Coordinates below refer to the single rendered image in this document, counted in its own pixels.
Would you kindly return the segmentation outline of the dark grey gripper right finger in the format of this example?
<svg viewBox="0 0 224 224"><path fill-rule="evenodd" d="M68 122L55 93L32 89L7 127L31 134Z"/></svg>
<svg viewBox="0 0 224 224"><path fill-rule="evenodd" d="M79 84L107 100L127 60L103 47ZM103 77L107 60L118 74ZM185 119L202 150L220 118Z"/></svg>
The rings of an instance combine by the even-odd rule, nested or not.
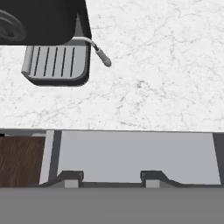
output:
<svg viewBox="0 0 224 224"><path fill-rule="evenodd" d="M140 171L140 179L145 188L185 187L184 184L169 179L162 171Z"/></svg>

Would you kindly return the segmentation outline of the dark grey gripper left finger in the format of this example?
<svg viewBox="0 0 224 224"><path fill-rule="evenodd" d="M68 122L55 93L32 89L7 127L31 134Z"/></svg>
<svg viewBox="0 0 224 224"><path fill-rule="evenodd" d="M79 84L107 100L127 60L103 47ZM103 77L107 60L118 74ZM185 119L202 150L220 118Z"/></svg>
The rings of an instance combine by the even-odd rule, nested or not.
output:
<svg viewBox="0 0 224 224"><path fill-rule="evenodd" d="M55 179L41 184L41 187L79 188L84 179L84 171L62 171Z"/></svg>

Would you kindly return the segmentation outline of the black and grey coffee machine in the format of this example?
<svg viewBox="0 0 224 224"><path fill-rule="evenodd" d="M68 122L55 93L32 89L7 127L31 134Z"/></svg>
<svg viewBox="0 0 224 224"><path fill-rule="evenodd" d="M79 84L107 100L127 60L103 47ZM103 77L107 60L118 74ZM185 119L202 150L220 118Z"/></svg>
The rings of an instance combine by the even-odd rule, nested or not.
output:
<svg viewBox="0 0 224 224"><path fill-rule="evenodd" d="M0 0L0 46L25 46L21 74L36 86L78 87L90 54L110 58L92 40L86 0Z"/></svg>

